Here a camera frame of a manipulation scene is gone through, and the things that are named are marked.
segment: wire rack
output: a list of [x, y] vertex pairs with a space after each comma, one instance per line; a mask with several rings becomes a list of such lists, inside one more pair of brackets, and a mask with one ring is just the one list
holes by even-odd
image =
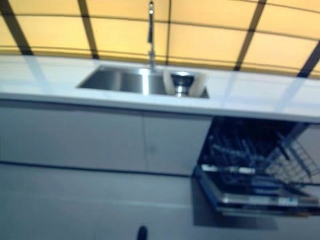
[[[208, 137], [210, 158], [219, 169], [221, 178], [227, 184], [250, 184], [253, 181], [269, 186], [282, 182], [303, 187], [313, 183], [313, 176], [320, 174], [320, 168], [297, 141], [286, 143], [278, 132], [265, 132], [258, 138], [241, 134], [236, 130], [213, 129]], [[270, 140], [268, 136], [277, 136]], [[251, 175], [226, 169], [250, 168]]]

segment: lower cabinet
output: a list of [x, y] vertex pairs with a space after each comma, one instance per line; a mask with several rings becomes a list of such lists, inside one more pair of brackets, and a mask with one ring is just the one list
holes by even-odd
[[146, 171], [141, 112], [2, 101], [0, 160]]
[[191, 175], [212, 117], [0, 102], [0, 161]]
[[211, 122], [210, 116], [144, 112], [148, 171], [191, 175]]

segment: gray floor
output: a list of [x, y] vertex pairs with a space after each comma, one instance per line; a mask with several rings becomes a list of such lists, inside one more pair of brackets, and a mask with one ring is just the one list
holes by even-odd
[[141, 225], [150, 240], [320, 238], [320, 217], [270, 218], [249, 228], [211, 224], [216, 216], [203, 209], [195, 186], [180, 177], [0, 164], [0, 239], [134, 240]]

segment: countertop edge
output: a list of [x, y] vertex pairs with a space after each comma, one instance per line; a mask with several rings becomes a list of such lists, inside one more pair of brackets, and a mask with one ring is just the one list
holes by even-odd
[[274, 112], [258, 112], [249, 110], [236, 109], [221, 109], [221, 108], [206, 108], [206, 107], [192, 107], [192, 106], [174, 106], [161, 104], [146, 104], [140, 102], [121, 102], [108, 99], [93, 99], [80, 97], [65, 97], [65, 96], [50, 96], [37, 94], [22, 94], [22, 93], [1, 93], [0, 100], [7, 101], [24, 101], [24, 102], [38, 102], [38, 103], [52, 103], [52, 104], [67, 104], [67, 105], [81, 105], [91, 107], [114, 108], [124, 110], [137, 110], [148, 112], [162, 112], [172, 114], [184, 114], [194, 116], [226, 116], [226, 117], [242, 117], [242, 118], [257, 118], [269, 120], [284, 120], [306, 122], [312, 124], [320, 124], [320, 119], [317, 116], [305, 116], [290, 113], [274, 113]]

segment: kitchen island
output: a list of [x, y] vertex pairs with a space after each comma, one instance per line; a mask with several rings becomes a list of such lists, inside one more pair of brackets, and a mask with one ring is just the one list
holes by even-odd
[[320, 123], [316, 80], [168, 66], [205, 74], [208, 98], [78, 88], [99, 66], [146, 68], [0, 56], [1, 161], [190, 176], [215, 116]]

